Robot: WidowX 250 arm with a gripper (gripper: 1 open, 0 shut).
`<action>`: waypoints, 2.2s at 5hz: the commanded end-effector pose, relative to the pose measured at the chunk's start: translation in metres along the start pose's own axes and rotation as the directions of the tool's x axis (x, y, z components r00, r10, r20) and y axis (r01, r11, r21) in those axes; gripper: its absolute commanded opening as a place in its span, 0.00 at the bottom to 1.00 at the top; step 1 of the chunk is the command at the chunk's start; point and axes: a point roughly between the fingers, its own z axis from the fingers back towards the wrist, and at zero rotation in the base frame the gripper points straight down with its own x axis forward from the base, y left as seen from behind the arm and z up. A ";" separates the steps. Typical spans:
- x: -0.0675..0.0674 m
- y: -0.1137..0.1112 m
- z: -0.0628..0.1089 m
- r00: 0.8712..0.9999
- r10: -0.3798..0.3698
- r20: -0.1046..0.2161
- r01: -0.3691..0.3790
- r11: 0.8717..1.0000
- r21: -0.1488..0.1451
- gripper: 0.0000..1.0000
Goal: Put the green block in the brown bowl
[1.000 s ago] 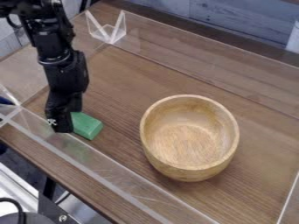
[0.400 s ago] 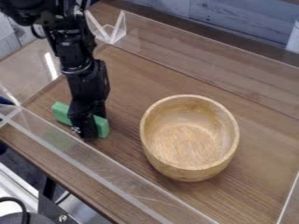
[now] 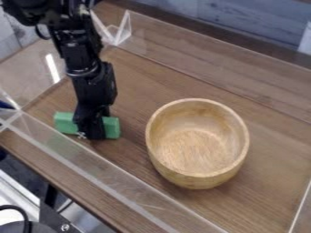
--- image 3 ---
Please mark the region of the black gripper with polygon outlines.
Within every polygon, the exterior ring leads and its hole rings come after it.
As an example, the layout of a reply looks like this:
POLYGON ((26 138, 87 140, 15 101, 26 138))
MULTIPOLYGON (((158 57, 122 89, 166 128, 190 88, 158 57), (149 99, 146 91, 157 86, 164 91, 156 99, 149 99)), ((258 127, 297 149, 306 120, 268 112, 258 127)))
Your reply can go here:
POLYGON ((97 61, 83 69, 66 67, 71 79, 77 105, 73 121, 77 134, 86 139, 105 139, 103 123, 98 116, 110 115, 109 107, 117 96, 114 70, 107 62, 97 61))

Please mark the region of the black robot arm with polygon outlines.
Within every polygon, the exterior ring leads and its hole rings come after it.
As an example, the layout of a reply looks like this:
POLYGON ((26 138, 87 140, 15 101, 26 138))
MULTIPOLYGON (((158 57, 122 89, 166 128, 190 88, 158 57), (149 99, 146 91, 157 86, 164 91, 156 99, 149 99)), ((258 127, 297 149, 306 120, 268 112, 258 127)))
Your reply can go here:
POLYGON ((109 107, 117 96, 113 65, 99 59, 101 37, 85 0, 1 0, 25 26, 43 25, 71 80, 77 105, 73 124, 87 139, 105 139, 109 107))

